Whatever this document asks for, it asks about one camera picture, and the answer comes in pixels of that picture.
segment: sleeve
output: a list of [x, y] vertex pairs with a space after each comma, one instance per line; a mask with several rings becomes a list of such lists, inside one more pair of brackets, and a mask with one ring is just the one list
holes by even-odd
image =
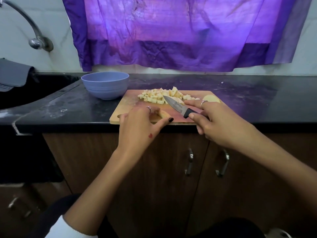
[[63, 216], [60, 216], [45, 238], [98, 238], [98, 236], [88, 236], [74, 230], [64, 221]]

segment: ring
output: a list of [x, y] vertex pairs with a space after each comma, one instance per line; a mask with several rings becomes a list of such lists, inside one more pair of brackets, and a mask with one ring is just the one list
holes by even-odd
[[151, 109], [151, 107], [150, 107], [150, 106], [145, 106], [145, 107], [149, 108], [149, 109], [150, 109], [150, 113], [152, 113], [152, 109]]
[[208, 102], [207, 100], [203, 100], [200, 104], [200, 107], [203, 105], [204, 102]]

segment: plastic bowl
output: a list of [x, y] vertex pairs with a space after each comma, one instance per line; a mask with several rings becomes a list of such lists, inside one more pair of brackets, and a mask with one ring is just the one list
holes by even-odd
[[112, 100], [123, 96], [128, 89], [129, 74], [101, 72], [81, 77], [87, 91], [96, 98]]

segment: cabinet handle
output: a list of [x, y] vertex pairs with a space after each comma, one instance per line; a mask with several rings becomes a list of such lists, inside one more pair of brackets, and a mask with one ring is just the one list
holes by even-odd
[[32, 214], [32, 211], [29, 209], [29, 207], [24, 204], [22, 200], [19, 199], [19, 197], [15, 197], [8, 205], [8, 208], [11, 210], [18, 210], [23, 218], [27, 218]]
[[224, 164], [221, 171], [216, 170], [216, 174], [219, 178], [222, 178], [224, 176], [224, 173], [226, 172], [226, 169], [227, 169], [228, 164], [229, 164], [229, 159], [230, 159], [230, 157], [225, 149], [223, 150], [223, 152], [224, 152], [224, 157], [226, 158], [226, 163]]
[[185, 169], [185, 175], [189, 176], [192, 172], [192, 166], [193, 166], [193, 161], [194, 161], [194, 154], [192, 149], [189, 149], [189, 164], [188, 164], [188, 168]]

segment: white tile wall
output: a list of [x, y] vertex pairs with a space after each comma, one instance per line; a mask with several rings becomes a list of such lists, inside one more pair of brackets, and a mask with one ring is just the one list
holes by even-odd
[[[34, 66], [40, 72], [81, 72], [77, 50], [62, 0], [11, 0], [22, 7], [36, 22], [43, 34], [54, 43], [47, 53], [34, 50], [28, 39], [32, 28], [23, 17], [7, 6], [0, 8], [0, 58]], [[305, 22], [294, 60], [290, 64], [274, 64], [236, 68], [227, 74], [237, 75], [317, 75], [317, 0], [313, 0]], [[128, 73], [193, 73], [145, 68], [139, 65], [96, 66], [94, 71], [120, 70]]]

